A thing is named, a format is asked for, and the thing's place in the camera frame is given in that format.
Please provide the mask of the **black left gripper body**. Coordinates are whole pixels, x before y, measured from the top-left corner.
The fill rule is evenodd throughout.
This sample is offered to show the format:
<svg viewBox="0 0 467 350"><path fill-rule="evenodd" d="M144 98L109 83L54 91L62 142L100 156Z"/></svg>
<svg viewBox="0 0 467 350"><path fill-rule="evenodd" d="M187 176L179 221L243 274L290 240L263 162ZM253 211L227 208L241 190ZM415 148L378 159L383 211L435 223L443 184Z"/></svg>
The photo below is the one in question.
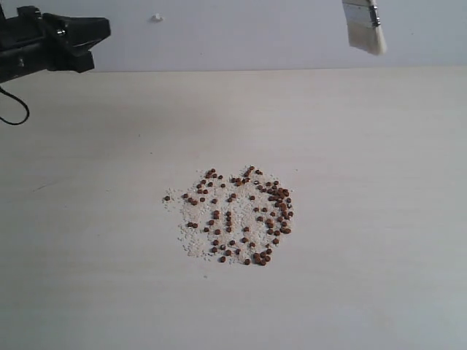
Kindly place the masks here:
<svg viewBox="0 0 467 350"><path fill-rule="evenodd" d="M67 17L34 6L1 13L1 82L39 71L83 73L95 68L91 49L110 37L105 17Z"/></svg>

